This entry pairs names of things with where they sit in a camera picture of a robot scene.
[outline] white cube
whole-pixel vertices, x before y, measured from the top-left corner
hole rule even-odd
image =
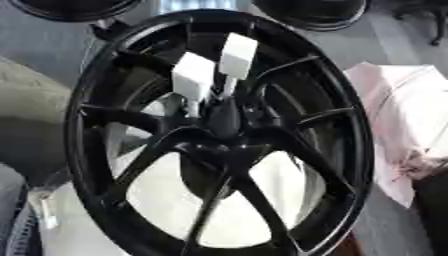
[[[173,92],[189,101],[204,100],[213,85],[216,63],[186,52],[172,71]]]
[[[245,80],[252,66],[257,47],[256,40],[230,33],[222,51],[219,72]]]

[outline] towel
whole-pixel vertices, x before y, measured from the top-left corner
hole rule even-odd
[[[346,71],[360,96],[375,141],[375,181],[410,207],[412,180],[446,169],[448,81],[429,65],[375,66]]]

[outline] white rod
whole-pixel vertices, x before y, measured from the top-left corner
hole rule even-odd
[[[232,96],[237,84],[238,84],[237,78],[227,76],[226,83],[224,85],[224,91],[222,92],[222,98],[225,99],[225,98]]]

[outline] gray floor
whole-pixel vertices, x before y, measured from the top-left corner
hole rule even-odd
[[[434,34],[432,18],[418,15],[398,22],[391,18],[394,1],[375,1],[358,23],[337,32],[300,31],[342,68],[359,62],[374,64],[434,64],[448,75],[448,40],[428,45]],[[127,14],[136,22],[151,14],[150,3]],[[31,67],[68,87],[74,87],[83,64],[99,49],[85,24],[63,24],[24,15],[0,1],[0,55]],[[0,120],[0,161],[30,177],[60,168],[63,163],[61,127]],[[406,211],[374,190],[356,226],[366,256],[430,256],[428,241],[413,211]]]

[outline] black wheel rim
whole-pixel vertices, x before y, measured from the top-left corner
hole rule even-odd
[[[9,0],[19,10],[30,15],[61,22],[88,22],[124,13],[141,0],[122,1],[39,1]]]
[[[261,70],[251,75],[248,80],[248,88],[251,89],[241,93],[244,99],[247,99],[247,95],[254,96],[250,99],[258,99],[259,92],[273,87],[267,82],[269,79],[271,83],[272,80],[280,81],[278,83],[281,87],[281,80],[288,77],[287,73],[292,72],[295,77],[314,81],[310,86],[314,89],[310,90],[322,93],[318,94],[318,98],[307,96],[302,99],[313,104],[324,102],[321,109],[307,112],[308,115],[302,115],[299,119],[282,118],[281,123],[298,122],[299,126],[295,128],[303,130],[329,125],[330,130],[337,130],[335,134],[340,138],[340,147],[327,149],[333,155],[330,164],[323,153],[311,146],[301,133],[288,130],[290,126],[288,129],[283,129],[284,126],[281,129],[279,126],[270,126],[244,133],[240,138],[249,140],[241,139],[231,143],[238,149],[243,144],[252,145],[254,141],[261,140],[262,145],[270,144],[306,158],[304,161],[314,166],[329,183],[329,193],[326,195],[328,201],[313,211],[312,217],[304,223],[287,230],[248,176],[224,171],[223,168],[218,182],[208,190],[209,200],[205,200],[202,214],[192,227],[189,239],[184,242],[159,230],[123,200],[122,188],[126,192],[129,182],[138,173],[131,172],[127,177],[122,177],[119,183],[122,187],[114,186],[116,181],[107,164],[104,146],[104,125],[118,122],[155,132],[156,128],[161,127],[157,125],[159,119],[141,116],[138,111],[133,112],[124,106],[123,102],[118,104],[112,100],[114,95],[122,94],[120,88],[129,75],[128,68],[138,66],[156,73],[157,82],[147,88],[153,95],[160,96],[170,90],[169,79],[166,78],[170,77],[175,62],[170,63],[167,61],[169,58],[157,53],[181,45],[183,51],[186,47],[217,61],[220,46],[229,32],[257,39],[261,44],[259,51],[262,55],[258,62],[268,63],[267,68],[260,64]],[[214,45],[207,41],[210,49],[204,49],[197,47],[198,40],[219,43]],[[214,149],[223,146],[194,122],[176,127],[166,131],[173,135],[170,139],[163,139],[167,138],[165,133],[159,137],[159,147],[155,148],[161,151],[150,151],[146,155],[146,160],[149,160],[143,163],[144,166],[155,161],[158,153],[163,155],[165,151],[172,151],[174,145],[189,143]],[[65,145],[74,185],[81,200],[103,231],[132,255],[325,255],[349,232],[364,205],[373,176],[373,144],[368,122],[356,93],[342,72],[319,49],[283,26],[249,14],[222,10],[187,11],[159,16],[130,29],[105,47],[84,72],[73,93],[66,117]],[[249,161],[248,167],[256,162],[256,158]],[[341,167],[341,170],[335,171],[333,165]],[[203,228],[203,220],[215,205],[219,191],[229,182],[245,194],[263,216],[270,227],[272,241],[238,249],[198,247],[196,238]]]

